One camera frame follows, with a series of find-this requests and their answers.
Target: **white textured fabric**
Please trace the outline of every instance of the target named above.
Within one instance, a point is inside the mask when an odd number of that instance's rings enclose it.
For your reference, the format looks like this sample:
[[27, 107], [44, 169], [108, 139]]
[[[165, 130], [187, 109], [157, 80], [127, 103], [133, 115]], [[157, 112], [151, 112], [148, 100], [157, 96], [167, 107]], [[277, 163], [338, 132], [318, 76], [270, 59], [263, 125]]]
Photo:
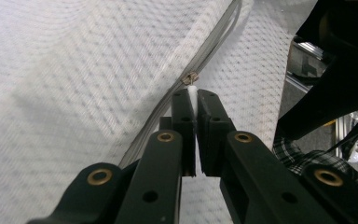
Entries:
[[[243, 1], [198, 83], [268, 147], [288, 45], [312, 2], [257, 1], [247, 22]], [[229, 3], [0, 1], [0, 223], [49, 215], [81, 169], [118, 163]], [[198, 174], [184, 179], [181, 222], [229, 222], [218, 180]]]

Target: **black metal arm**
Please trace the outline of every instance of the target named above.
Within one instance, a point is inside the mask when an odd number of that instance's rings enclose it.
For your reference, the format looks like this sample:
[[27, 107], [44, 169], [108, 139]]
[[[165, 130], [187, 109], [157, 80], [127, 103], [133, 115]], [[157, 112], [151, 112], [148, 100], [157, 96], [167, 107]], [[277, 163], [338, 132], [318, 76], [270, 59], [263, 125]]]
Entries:
[[331, 167], [312, 165], [296, 179], [255, 135], [237, 132], [218, 96], [199, 90], [195, 118], [186, 90], [172, 97], [145, 154], [121, 170], [97, 163], [80, 172], [54, 212], [30, 224], [178, 223], [182, 176], [220, 176], [235, 223], [358, 223], [358, 186]]

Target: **white surface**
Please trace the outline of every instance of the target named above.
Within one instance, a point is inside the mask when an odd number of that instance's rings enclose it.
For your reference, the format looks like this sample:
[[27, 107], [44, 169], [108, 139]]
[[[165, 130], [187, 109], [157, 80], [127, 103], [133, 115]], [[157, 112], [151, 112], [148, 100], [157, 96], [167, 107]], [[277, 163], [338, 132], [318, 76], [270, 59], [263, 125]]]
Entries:
[[[118, 163], [229, 2], [0, 1], [0, 223], [49, 215], [81, 169]], [[197, 82], [268, 147], [312, 2], [257, 1], [247, 20], [243, 1]], [[218, 180], [198, 174], [184, 179], [181, 222], [229, 222]]]

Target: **plaid fabric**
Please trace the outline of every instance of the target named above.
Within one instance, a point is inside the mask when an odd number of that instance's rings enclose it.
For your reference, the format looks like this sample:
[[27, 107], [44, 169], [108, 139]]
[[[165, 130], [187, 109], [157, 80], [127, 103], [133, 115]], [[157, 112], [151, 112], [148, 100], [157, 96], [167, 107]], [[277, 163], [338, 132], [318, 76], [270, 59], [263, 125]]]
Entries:
[[284, 138], [278, 133], [274, 139], [272, 152], [278, 160], [295, 175], [301, 175], [302, 170], [308, 164], [316, 163], [330, 165], [350, 176], [358, 184], [358, 172], [346, 161], [321, 150], [313, 150], [310, 153], [303, 153], [294, 141]]

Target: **white fabric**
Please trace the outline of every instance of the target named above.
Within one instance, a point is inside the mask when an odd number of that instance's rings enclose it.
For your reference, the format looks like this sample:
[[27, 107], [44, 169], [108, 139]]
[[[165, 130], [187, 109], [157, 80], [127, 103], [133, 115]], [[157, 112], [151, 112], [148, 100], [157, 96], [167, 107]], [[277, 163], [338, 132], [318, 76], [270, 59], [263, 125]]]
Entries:
[[[268, 147], [288, 45], [313, 2], [257, 1], [247, 20], [243, 1], [197, 83]], [[1, 0], [0, 223], [49, 215], [81, 169], [118, 163], [229, 3]], [[181, 222], [229, 222], [218, 180], [198, 174], [184, 178]]]

